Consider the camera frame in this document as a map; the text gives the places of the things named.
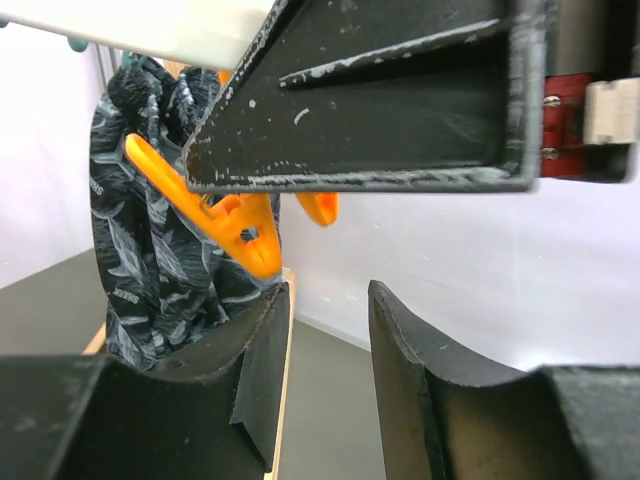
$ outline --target white panel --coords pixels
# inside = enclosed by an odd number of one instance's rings
[[[232,70],[273,0],[19,0],[0,17],[95,43]]]
[[[368,342],[367,284],[495,360],[640,363],[640,181],[525,195],[342,195],[338,223],[283,204],[298,315]]]
[[[19,25],[0,30],[0,59],[2,288],[92,246],[89,131],[102,80],[93,49]]]

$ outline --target wooden board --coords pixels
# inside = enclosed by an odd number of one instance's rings
[[[184,63],[172,62],[171,60],[164,60],[164,67],[169,71],[174,78],[178,78],[180,72],[186,65]]]
[[[100,349],[104,346],[106,337],[107,337],[107,327],[103,323],[102,325],[100,325],[100,328],[98,329],[96,334],[93,336],[89,344],[85,347],[82,354],[95,355],[96,353],[98,353]]]
[[[289,386],[289,365],[291,364],[291,334],[293,332],[293,315],[296,309],[296,275],[293,270],[284,269],[284,278],[289,282],[289,340],[284,361],[284,378],[282,379],[282,396],[280,397],[280,416],[276,433],[276,453],[273,458],[273,471],[264,476],[264,480],[278,480],[280,471],[280,451],[282,450],[282,432],[284,427],[285,407],[287,404],[287,388]]]

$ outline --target black and white leaf-print fabric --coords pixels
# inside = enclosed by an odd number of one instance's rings
[[[173,79],[154,60],[136,56],[109,82],[93,117],[89,183],[96,260],[108,298],[106,346],[141,370],[233,320],[278,280],[247,273],[123,151],[125,136],[136,132],[183,173],[181,147],[219,89],[214,71],[187,68]],[[277,195],[272,206],[277,222]]]

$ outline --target metal screw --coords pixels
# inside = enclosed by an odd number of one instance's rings
[[[540,154],[544,160],[557,160],[559,156],[558,150],[551,147],[543,148]]]
[[[543,107],[558,108],[560,105],[562,105],[562,101],[557,95],[545,97],[544,101],[542,102]]]

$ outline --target teal knob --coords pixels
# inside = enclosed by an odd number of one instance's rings
[[[69,46],[71,47],[71,50],[73,50],[74,52],[78,52],[78,53],[84,52],[87,49],[87,47],[89,46],[89,42],[85,42],[84,40],[76,40],[75,38],[67,38],[67,41],[69,42]]]

